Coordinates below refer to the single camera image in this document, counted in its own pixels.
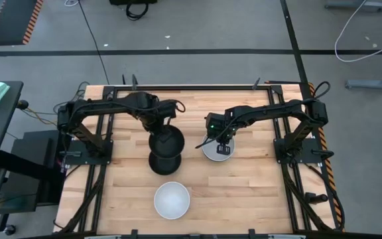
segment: white bowl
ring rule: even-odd
[[[184,216],[190,207],[190,194],[180,183],[165,183],[157,189],[154,196],[154,207],[165,219],[178,219]]]

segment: gray floor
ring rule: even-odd
[[[79,6],[64,0],[45,1],[38,23],[26,46],[0,46],[0,50],[94,50],[95,46]],[[301,49],[334,48],[336,37],[352,11],[326,10],[324,1],[287,1]],[[126,19],[124,11],[108,1],[83,0],[97,45],[104,50],[265,48],[291,49],[281,4],[273,0],[160,0],[140,21]],[[361,13],[349,25],[340,49],[382,47],[382,13]],[[327,103],[328,147],[336,152],[332,166],[346,212],[346,231],[382,234],[382,91],[346,90],[348,79],[382,78],[382,56],[347,64],[334,56],[303,56],[308,80],[332,84],[322,100]],[[135,74],[140,84],[253,83],[262,80],[299,81],[293,55],[158,55],[103,56],[112,84]],[[0,80],[22,80],[22,98],[31,108],[51,112],[69,100],[78,84],[105,84],[97,56],[0,57]],[[51,129],[22,112],[15,112],[9,132]],[[13,138],[6,136],[9,151]],[[9,223],[20,238],[52,232],[56,206],[34,213],[13,214]]]

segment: white cable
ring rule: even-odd
[[[73,3],[73,4],[67,4],[67,2],[70,2],[70,1],[73,1],[73,0],[66,0],[64,2],[64,6],[66,6],[66,7],[73,7],[73,6],[76,6],[79,3],[79,0],[76,0],[76,2]]]
[[[357,62],[358,60],[363,60],[365,58],[368,58],[368,57],[371,57],[371,56],[374,56],[376,54],[379,54],[382,52],[382,49],[377,51],[377,52],[374,52],[373,54],[369,54],[367,56],[363,56],[361,58],[357,58],[357,59],[354,59],[354,60],[344,60],[344,59],[341,59],[339,56],[338,56],[338,53],[337,53],[337,44],[338,44],[338,41],[339,39],[342,37],[346,27],[348,27],[348,24],[350,23],[351,19],[353,18],[353,16],[359,11],[359,9],[361,9],[361,7],[366,3],[367,0],[364,0],[362,2],[362,4],[356,9],[356,11],[351,15],[351,17],[349,18],[349,20],[346,22],[346,24],[344,25],[343,27],[343,30],[341,31],[340,35],[338,36],[337,40],[336,40],[336,43],[334,45],[334,51],[336,52],[336,56],[337,56],[337,59],[338,60],[341,60],[342,62]]]

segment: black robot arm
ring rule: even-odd
[[[306,106],[307,113],[302,111]],[[271,120],[275,118],[294,117],[301,121],[296,130],[285,135],[285,150],[287,153],[296,153],[301,147],[301,141],[314,127],[322,127],[328,123],[325,104],[318,100],[291,100],[283,104],[273,104],[253,108],[251,106],[236,106],[225,110],[224,115],[209,113],[206,117],[208,141],[197,146],[216,140],[218,153],[229,155],[230,149],[226,144],[237,133],[237,130],[250,126],[256,121]]]
[[[99,157],[105,152],[100,135],[92,134],[82,120],[88,116],[126,113],[140,120],[145,130],[153,135],[162,131],[165,118],[175,118],[177,100],[159,101],[146,92],[133,92],[124,98],[110,100],[76,100],[58,110],[58,130],[76,136],[85,143],[90,155]]]

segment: wooden tabletop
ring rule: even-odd
[[[85,98],[101,99],[102,91],[103,86],[88,86]],[[285,101],[302,99],[298,85],[283,85],[283,92]],[[120,92],[118,97],[127,93]],[[240,129],[234,137],[235,152],[227,161],[210,161],[201,149],[194,148],[206,134],[204,117],[208,112],[223,114],[226,108],[234,106],[267,105],[266,91],[170,90],[149,93],[160,100],[180,100],[186,106],[186,112],[178,113],[171,121],[185,136],[182,164],[169,176],[154,173],[148,163],[149,133],[131,116],[115,115],[113,159],[105,176],[98,234],[130,234],[132,229],[138,229],[139,234],[246,234],[250,228],[256,233],[292,232],[283,176],[275,160],[272,120],[258,121],[251,127]],[[289,121],[292,130],[299,124],[295,118],[289,118]],[[84,120],[84,125],[91,131],[96,130],[96,124],[96,116]],[[280,126],[284,135],[281,119]],[[300,167],[300,174],[304,191],[326,194],[318,175],[306,167]],[[59,225],[66,225],[82,203],[87,175],[88,166],[82,165],[67,178],[56,218]],[[163,219],[154,208],[157,188],[169,181],[182,183],[191,196],[188,212],[178,220]],[[294,203],[299,227],[303,229],[300,206],[295,199]],[[329,203],[312,207],[328,226],[334,227]],[[93,211],[91,205],[87,229]]]

